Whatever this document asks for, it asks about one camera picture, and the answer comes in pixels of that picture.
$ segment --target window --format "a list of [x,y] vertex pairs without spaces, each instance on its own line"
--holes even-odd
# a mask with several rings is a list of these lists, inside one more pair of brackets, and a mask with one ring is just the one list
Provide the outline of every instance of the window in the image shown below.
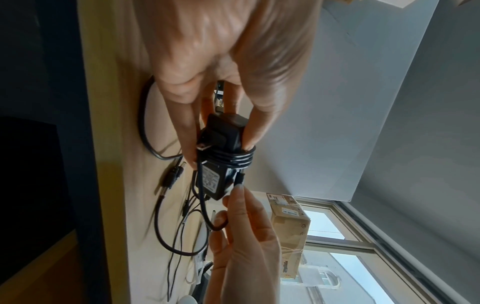
[[298,276],[282,279],[282,304],[438,303],[337,204],[297,200],[311,223]]

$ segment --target cardboard box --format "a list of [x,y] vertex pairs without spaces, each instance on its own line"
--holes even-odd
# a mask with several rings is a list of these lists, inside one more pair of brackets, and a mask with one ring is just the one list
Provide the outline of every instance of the cardboard box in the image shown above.
[[266,196],[271,207],[271,223],[281,245],[281,277],[296,277],[310,218],[293,197],[270,193]]

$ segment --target wooden desk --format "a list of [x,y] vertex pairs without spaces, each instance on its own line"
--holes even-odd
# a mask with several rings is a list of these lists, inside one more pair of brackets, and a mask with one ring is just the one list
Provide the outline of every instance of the wooden desk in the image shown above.
[[[78,16],[112,303],[166,303],[170,253],[158,243],[149,221],[160,176],[170,163],[149,154],[138,136],[140,91],[151,73],[132,2],[80,0]],[[163,153],[176,154],[179,144],[172,142],[177,135],[163,99],[149,104],[146,112],[152,145],[159,150],[169,146]],[[161,208],[166,241],[173,240],[191,174],[185,170]],[[189,221],[184,250],[192,247],[199,217]],[[188,293],[189,262],[182,258],[172,302]]]

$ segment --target power adapter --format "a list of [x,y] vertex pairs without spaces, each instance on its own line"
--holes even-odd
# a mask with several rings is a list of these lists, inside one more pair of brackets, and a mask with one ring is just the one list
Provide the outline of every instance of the power adapter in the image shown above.
[[196,186],[220,200],[232,184],[243,183],[243,170],[250,166],[255,147],[242,150],[242,135],[248,119],[238,114],[210,114],[197,142]]

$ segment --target hand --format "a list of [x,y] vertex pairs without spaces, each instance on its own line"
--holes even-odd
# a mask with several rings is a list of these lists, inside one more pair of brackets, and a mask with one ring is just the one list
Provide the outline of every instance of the hand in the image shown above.
[[183,155],[196,168],[200,114],[253,103],[242,147],[250,150],[293,98],[310,57],[321,0],[135,0],[156,84]]
[[281,250],[262,203],[237,185],[223,204],[228,210],[216,215],[215,225],[228,218],[226,237],[223,231],[210,234],[213,268],[205,304],[277,303]]

